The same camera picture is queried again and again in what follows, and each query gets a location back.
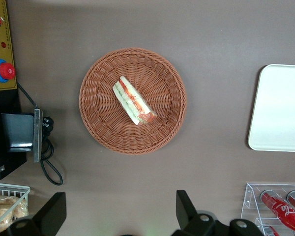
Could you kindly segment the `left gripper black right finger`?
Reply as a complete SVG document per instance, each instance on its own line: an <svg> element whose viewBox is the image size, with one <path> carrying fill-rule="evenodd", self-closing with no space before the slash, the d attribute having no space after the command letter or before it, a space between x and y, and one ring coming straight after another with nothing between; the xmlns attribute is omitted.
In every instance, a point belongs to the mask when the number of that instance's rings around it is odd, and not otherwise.
<svg viewBox="0 0 295 236"><path fill-rule="evenodd" d="M174 236L261 236L262 232L251 221L234 219L229 225L217 220L209 211L196 211L184 190L176 192L176 217L180 229Z"/></svg>

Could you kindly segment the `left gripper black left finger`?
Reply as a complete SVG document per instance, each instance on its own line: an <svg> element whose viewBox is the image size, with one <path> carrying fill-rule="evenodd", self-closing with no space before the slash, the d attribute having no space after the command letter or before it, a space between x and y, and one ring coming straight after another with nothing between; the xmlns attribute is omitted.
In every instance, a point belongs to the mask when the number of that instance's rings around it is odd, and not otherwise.
<svg viewBox="0 0 295 236"><path fill-rule="evenodd" d="M4 234L6 236L55 236L66 217L66 194L57 192L31 219L16 221L4 231Z"/></svg>

